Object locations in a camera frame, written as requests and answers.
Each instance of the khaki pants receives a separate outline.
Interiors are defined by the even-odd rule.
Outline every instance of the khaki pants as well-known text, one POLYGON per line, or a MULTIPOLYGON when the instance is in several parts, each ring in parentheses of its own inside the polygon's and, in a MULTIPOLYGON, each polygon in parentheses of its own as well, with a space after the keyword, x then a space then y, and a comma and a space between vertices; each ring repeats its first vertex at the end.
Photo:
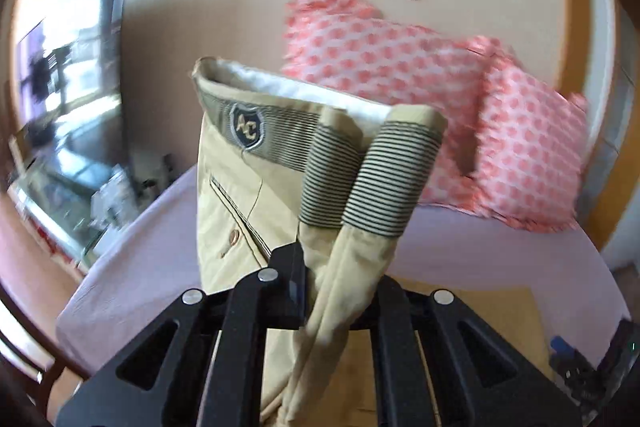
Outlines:
MULTIPOLYGON (((233 287, 296 239, 311 272, 306 326, 268 332, 262 419, 376 425, 369 339, 348 328, 392 259, 444 118, 426 106, 389 108, 213 58, 201 59, 193 78, 206 112, 198 156, 204 290, 233 287)), ((491 325, 514 309, 525 317, 498 332, 548 374, 532 296, 502 297, 463 295, 491 325)))

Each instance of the bed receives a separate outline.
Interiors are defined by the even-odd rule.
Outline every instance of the bed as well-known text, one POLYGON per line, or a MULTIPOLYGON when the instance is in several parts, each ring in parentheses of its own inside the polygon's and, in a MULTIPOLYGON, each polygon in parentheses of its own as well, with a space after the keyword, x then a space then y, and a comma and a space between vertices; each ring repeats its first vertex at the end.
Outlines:
MULTIPOLYGON (((96 371, 184 290, 200 286, 196 169, 154 202, 101 257, 58 318, 62 349, 96 371)), ((626 304, 582 230, 514 230, 447 208, 416 209, 390 275, 456 289, 530 287, 548 338, 597 363, 626 304), (464 227, 466 234, 457 233, 464 227)))

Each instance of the pillow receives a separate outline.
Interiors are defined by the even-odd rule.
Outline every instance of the pillow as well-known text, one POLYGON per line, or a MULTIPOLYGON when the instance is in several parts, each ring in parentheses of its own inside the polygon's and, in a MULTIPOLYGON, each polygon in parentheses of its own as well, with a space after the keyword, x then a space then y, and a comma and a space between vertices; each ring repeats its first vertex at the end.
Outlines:
POLYGON ((586 144, 586 100, 568 100, 505 57, 494 57, 479 115, 473 214, 511 227, 578 227, 575 200, 586 144))
POLYGON ((388 105, 436 108, 449 126, 420 203, 467 201, 473 185, 455 158, 472 142, 482 75, 500 42, 455 42, 423 26, 388 22, 364 0, 293 0, 289 9, 282 72, 388 105))

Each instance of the silver screw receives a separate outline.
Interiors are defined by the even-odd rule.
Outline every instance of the silver screw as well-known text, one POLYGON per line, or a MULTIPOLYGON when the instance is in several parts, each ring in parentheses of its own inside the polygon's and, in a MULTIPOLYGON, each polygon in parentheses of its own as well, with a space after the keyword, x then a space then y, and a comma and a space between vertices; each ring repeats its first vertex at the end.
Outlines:
POLYGON ((448 304, 451 304, 455 297, 449 290, 438 290, 436 291, 436 293, 434 293, 433 298, 438 304, 446 306, 448 304))
POLYGON ((278 278, 278 270, 274 268, 262 268, 258 272, 258 279, 262 282, 271 282, 278 278))
POLYGON ((182 302, 187 304, 187 306, 191 306, 192 304, 197 304, 202 301, 202 292, 200 290, 192 289, 187 290, 182 294, 182 302))

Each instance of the ac logo patch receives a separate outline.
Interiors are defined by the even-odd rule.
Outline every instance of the ac logo patch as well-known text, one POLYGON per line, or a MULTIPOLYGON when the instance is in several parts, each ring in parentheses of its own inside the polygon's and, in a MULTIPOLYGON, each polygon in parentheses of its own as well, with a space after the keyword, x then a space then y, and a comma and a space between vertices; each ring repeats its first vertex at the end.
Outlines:
POLYGON ((264 138, 264 120, 258 108, 236 103, 229 113, 231 134, 243 149, 253 149, 264 138))

